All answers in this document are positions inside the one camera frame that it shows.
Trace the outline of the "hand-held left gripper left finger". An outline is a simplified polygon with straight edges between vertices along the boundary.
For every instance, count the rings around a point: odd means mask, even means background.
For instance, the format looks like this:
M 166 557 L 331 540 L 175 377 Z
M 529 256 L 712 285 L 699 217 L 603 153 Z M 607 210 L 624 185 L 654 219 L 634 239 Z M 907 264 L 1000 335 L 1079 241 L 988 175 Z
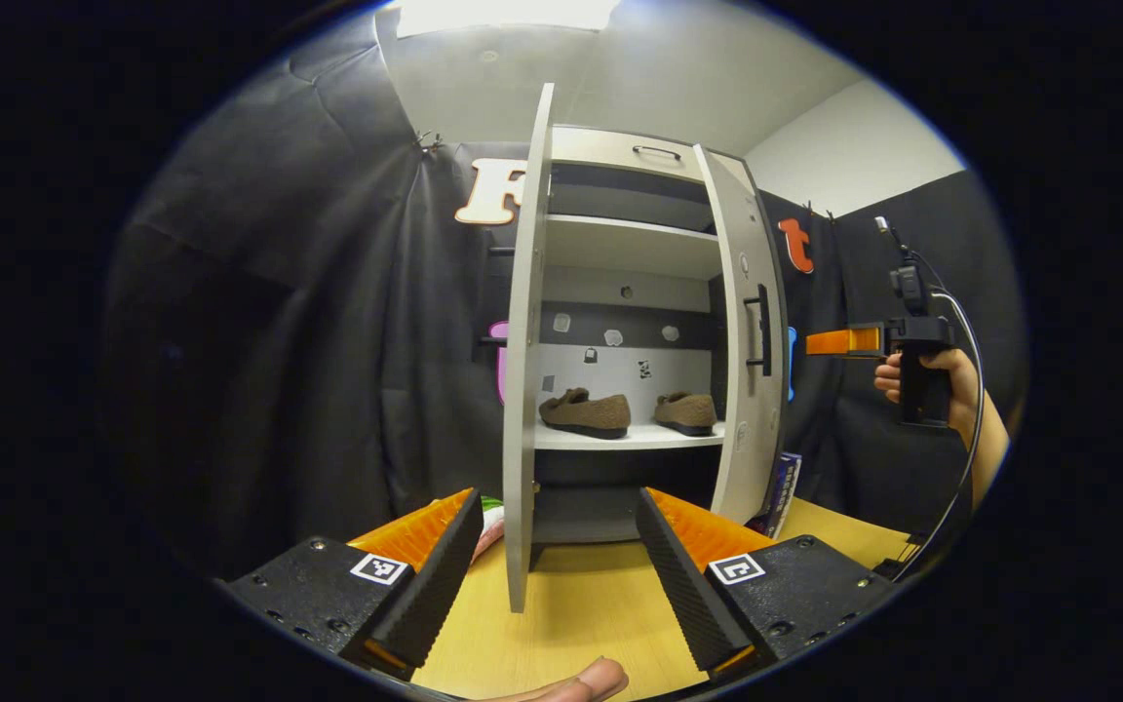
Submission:
M 353 539 L 311 536 L 223 591 L 277 630 L 366 671 L 424 666 L 484 528 L 465 487 Z

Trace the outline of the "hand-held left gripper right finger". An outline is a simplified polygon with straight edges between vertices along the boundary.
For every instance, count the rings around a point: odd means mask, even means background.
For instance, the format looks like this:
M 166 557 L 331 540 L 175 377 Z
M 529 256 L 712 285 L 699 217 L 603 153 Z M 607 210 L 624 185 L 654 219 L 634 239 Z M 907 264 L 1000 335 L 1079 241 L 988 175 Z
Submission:
M 636 525 L 692 660 L 714 683 L 819 647 L 900 587 L 812 534 L 775 541 L 655 487 L 639 490 Z

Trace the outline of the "beige grey shoe cabinet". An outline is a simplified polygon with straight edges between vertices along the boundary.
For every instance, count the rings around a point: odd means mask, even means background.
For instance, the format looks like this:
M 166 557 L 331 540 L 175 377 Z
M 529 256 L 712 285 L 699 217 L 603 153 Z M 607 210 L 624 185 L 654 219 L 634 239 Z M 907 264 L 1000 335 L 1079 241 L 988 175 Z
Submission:
M 547 215 L 631 219 L 715 235 L 704 182 L 554 163 Z M 721 275 L 709 281 L 549 265 L 536 339 L 536 410 L 567 388 L 623 394 L 630 425 L 658 396 L 713 396 L 725 418 Z M 641 486 L 674 487 L 712 508 L 721 446 L 655 450 L 535 449 L 533 554 L 548 545 L 636 539 Z

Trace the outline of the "beige cabinet door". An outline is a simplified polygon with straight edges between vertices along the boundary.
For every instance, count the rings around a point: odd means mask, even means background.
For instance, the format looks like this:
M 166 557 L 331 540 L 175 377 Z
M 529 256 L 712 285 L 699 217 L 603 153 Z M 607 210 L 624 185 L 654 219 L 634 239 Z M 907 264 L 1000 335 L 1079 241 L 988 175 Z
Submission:
M 556 84 L 544 84 L 536 103 L 519 209 L 509 332 L 505 341 L 505 405 L 503 425 L 502 486 L 505 503 L 505 574 L 509 609 L 524 613 L 527 575 L 533 554 L 536 374 L 539 355 L 536 339 L 542 311 L 547 209 L 550 199 L 553 154 L 553 103 Z
M 745 525 L 760 514 L 772 471 L 784 448 L 789 332 L 783 271 L 760 191 L 745 161 L 718 155 L 704 145 L 695 145 L 694 151 L 720 245 L 725 317 L 725 434 L 712 512 Z M 745 366 L 746 359 L 760 355 L 758 314 L 743 303 L 745 297 L 755 297 L 757 284 L 768 289 L 774 354 L 770 377 Z

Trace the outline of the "brown fuzzy shoe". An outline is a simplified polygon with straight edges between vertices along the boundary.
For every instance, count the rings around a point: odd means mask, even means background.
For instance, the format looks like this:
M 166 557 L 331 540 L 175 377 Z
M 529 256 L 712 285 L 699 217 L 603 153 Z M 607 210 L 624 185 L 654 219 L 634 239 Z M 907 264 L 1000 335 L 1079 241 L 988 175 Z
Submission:
M 716 409 L 712 395 L 675 394 L 658 396 L 652 421 L 683 436 L 710 437 L 716 425 Z
M 623 439 L 632 422 L 626 395 L 593 399 L 587 388 L 567 388 L 560 396 L 545 400 L 538 413 L 544 426 L 599 440 Z

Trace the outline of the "white green pink object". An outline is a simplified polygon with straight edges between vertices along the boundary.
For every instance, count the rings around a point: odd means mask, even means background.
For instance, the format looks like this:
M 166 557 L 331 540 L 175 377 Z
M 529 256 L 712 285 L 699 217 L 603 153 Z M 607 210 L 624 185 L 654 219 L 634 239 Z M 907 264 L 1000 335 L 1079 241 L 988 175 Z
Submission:
M 483 525 L 478 541 L 474 546 L 471 565 L 475 564 L 482 554 L 503 537 L 505 529 L 505 507 L 502 499 L 481 496 Z

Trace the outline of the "blue printed box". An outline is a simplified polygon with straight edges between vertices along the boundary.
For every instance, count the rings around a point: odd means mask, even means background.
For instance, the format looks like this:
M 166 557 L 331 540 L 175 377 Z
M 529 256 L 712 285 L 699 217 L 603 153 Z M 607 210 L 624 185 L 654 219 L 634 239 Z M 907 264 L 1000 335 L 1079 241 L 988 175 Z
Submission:
M 802 456 L 796 453 L 783 452 L 777 457 L 774 471 L 772 471 L 765 505 L 763 505 L 760 514 L 754 516 L 750 521 L 750 526 L 758 534 L 774 539 L 780 536 L 786 516 L 789 516 L 789 507 L 792 507 L 794 499 L 801 465 Z

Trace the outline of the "black backdrop cloth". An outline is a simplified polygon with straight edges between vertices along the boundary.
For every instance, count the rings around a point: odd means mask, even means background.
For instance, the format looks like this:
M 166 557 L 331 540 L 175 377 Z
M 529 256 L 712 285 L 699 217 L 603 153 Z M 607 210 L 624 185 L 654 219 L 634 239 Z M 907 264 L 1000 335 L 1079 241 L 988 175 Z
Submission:
M 1026 399 L 1024 300 L 985 189 L 850 63 L 749 6 L 621 0 L 601 31 L 398 35 L 348 12 L 238 86 L 129 217 L 108 280 L 104 421 L 162 534 L 238 578 L 309 536 L 351 538 L 475 487 L 503 498 L 505 347 L 527 151 L 553 124 L 739 157 L 780 257 L 783 452 L 794 496 L 949 545 L 970 520 L 958 432 L 901 422 L 874 357 L 812 332 L 905 314 L 886 217 L 955 347 L 1011 426 Z M 416 139 L 440 133 L 424 156 Z

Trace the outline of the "ceiling light panel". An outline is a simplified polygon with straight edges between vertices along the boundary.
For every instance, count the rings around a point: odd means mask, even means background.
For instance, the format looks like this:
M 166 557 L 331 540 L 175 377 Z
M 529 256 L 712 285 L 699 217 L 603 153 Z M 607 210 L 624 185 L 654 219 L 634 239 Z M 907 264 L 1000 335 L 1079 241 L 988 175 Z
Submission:
M 601 31 L 621 0 L 392 0 L 398 35 L 411 37 L 474 27 L 545 26 Z

